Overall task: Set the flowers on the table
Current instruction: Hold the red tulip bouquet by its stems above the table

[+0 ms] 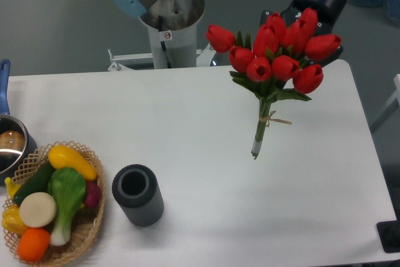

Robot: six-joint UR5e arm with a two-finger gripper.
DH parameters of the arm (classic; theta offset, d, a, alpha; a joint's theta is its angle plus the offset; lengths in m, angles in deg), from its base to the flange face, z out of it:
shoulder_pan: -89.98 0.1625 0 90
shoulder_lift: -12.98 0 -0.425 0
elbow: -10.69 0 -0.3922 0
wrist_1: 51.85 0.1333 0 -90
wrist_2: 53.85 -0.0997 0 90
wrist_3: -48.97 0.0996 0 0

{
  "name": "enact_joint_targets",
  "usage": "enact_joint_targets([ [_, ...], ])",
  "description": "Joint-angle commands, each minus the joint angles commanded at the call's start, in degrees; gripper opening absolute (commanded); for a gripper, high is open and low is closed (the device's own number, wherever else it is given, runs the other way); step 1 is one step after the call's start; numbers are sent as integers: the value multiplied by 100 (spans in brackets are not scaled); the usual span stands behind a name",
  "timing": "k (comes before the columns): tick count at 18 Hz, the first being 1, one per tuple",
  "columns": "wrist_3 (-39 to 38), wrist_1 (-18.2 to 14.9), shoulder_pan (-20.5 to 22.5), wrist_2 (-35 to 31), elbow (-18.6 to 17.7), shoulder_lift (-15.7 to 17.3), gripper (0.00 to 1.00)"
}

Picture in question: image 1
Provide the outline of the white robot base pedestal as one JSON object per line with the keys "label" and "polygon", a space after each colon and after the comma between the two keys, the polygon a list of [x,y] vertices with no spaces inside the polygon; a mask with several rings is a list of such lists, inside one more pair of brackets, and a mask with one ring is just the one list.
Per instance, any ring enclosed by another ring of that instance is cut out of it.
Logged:
{"label": "white robot base pedestal", "polygon": [[146,27],[156,69],[194,67],[205,0],[113,0]]}

